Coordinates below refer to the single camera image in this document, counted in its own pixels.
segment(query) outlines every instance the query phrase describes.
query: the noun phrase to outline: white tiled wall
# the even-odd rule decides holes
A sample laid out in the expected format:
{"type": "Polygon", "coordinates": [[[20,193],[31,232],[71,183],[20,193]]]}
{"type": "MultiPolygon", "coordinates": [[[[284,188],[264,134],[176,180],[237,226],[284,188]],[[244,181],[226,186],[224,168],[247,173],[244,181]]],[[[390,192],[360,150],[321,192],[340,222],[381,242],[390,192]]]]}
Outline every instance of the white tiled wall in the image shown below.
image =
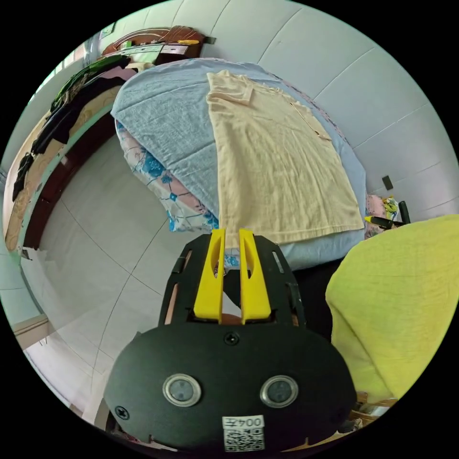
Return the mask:
{"type": "Polygon", "coordinates": [[[410,75],[370,38],[293,1],[172,0],[119,20],[101,49],[128,32],[171,25],[215,37],[203,57],[258,63],[315,98],[355,149],[368,191],[394,194],[420,218],[432,205],[459,213],[457,160],[441,120],[410,75]],[[385,175],[391,191],[383,187],[385,175]]]}

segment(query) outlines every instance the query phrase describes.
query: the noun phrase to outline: bed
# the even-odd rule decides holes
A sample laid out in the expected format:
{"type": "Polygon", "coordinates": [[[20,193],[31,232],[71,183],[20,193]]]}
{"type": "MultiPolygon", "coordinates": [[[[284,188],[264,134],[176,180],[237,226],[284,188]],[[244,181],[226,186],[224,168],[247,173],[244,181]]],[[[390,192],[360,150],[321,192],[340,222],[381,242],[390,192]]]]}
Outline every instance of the bed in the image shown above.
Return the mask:
{"type": "MultiPolygon", "coordinates": [[[[312,99],[258,65],[200,58],[155,67],[136,76],[123,86],[111,112],[125,159],[163,203],[170,230],[208,233],[219,225],[216,147],[206,103],[206,74],[223,69],[279,88],[311,108],[332,139],[360,215],[365,217],[365,171],[344,134],[312,99]],[[137,115],[131,110],[134,105],[137,115]],[[148,128],[139,120],[140,111],[150,123],[148,128]],[[190,181],[189,176],[196,173],[205,175],[205,181],[190,181]]],[[[364,238],[365,229],[353,230],[282,245],[281,249],[293,269],[302,269],[344,257],[364,238]]],[[[238,266],[239,251],[227,251],[225,267],[238,266]]]]}
{"type": "Polygon", "coordinates": [[[67,82],[30,132],[7,176],[3,236],[11,253],[27,257],[27,248],[38,249],[47,220],[66,185],[115,135],[110,110],[121,86],[155,62],[199,55],[203,39],[199,32],[182,26],[137,31],[110,45],[97,62],[67,82]],[[186,50],[178,48],[185,51],[182,54],[177,54],[174,41],[172,45],[165,41],[190,37],[197,43],[185,46],[186,50]],[[128,39],[130,49],[120,50],[128,39]],[[162,41],[159,52],[153,48],[157,44],[151,44],[158,39],[162,41]]]}

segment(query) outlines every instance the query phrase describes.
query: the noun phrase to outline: white floor tile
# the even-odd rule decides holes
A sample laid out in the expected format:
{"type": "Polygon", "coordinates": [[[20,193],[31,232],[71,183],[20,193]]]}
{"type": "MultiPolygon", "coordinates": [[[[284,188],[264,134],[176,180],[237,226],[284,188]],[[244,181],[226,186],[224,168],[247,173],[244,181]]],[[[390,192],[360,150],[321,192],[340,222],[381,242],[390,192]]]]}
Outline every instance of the white floor tile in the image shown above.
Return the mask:
{"type": "MultiPolygon", "coordinates": [[[[41,248],[46,251],[43,310],[56,330],[89,311],[113,308],[129,274],[90,239],[61,202],[50,216],[41,248]]],[[[105,325],[103,314],[100,320],[105,325]]]]}
{"type": "Polygon", "coordinates": [[[67,346],[86,362],[91,368],[96,364],[98,347],[89,341],[71,322],[57,330],[58,335],[67,344],[67,346]]]}
{"type": "Polygon", "coordinates": [[[223,293],[223,308],[222,312],[224,314],[232,314],[233,316],[241,317],[240,308],[235,305],[225,293],[223,293]]]}
{"type": "Polygon", "coordinates": [[[97,392],[100,389],[100,384],[104,376],[111,371],[111,368],[114,363],[114,359],[108,356],[106,353],[99,349],[99,353],[97,354],[96,365],[94,366],[94,373],[92,376],[92,383],[91,383],[91,393],[97,392]]]}
{"type": "Polygon", "coordinates": [[[161,295],[130,277],[110,316],[100,349],[117,358],[138,331],[158,325],[162,300],[161,295]]]}
{"type": "Polygon", "coordinates": [[[130,273],[166,220],[158,198],[131,173],[116,136],[78,171],[62,201],[96,244],[130,273]]]}
{"type": "Polygon", "coordinates": [[[198,236],[200,233],[171,232],[166,222],[143,254],[132,275],[163,295],[172,268],[185,244],[198,236]]]}
{"type": "Polygon", "coordinates": [[[47,381],[83,411],[90,397],[92,368],[57,333],[50,335],[46,342],[42,340],[30,346],[27,352],[47,381]]]}

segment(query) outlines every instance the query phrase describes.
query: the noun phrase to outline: wooden furniture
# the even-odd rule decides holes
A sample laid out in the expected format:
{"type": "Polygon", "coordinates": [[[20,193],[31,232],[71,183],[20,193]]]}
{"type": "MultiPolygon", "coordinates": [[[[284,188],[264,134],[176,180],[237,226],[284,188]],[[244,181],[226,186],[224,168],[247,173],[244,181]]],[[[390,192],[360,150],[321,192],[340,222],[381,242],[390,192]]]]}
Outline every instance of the wooden furniture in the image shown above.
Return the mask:
{"type": "Polygon", "coordinates": [[[132,46],[150,44],[155,42],[176,43],[178,40],[198,40],[199,44],[192,45],[192,57],[199,57],[204,42],[204,35],[191,27],[176,25],[174,27],[157,27],[150,29],[141,29],[128,33],[117,41],[109,44],[102,52],[103,56],[120,51],[121,45],[126,42],[132,42],[132,46]]]}
{"type": "Polygon", "coordinates": [[[119,40],[109,44],[103,51],[102,56],[119,54],[129,51],[129,54],[137,50],[142,50],[142,46],[157,44],[158,56],[152,62],[155,65],[167,64],[181,59],[192,59],[201,54],[204,35],[198,31],[184,26],[174,26],[172,28],[142,29],[121,37],[119,40]],[[179,40],[197,40],[197,44],[181,44],[179,40]],[[122,44],[131,42],[131,46],[122,49],[122,44]]]}

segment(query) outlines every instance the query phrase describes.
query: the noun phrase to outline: yellow cloth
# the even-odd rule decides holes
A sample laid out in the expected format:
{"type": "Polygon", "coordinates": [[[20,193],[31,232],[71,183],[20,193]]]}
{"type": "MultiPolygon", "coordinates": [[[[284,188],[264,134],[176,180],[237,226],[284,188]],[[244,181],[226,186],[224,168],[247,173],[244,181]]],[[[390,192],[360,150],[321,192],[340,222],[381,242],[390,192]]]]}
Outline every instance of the yellow cloth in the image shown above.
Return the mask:
{"type": "Polygon", "coordinates": [[[330,279],[332,343],[369,403],[402,397],[437,351],[459,299],[459,215],[355,246],[330,279]]]}
{"type": "Polygon", "coordinates": [[[207,74],[218,156],[219,224],[288,243],[363,228],[331,139],[308,107],[228,70],[207,74]]]}

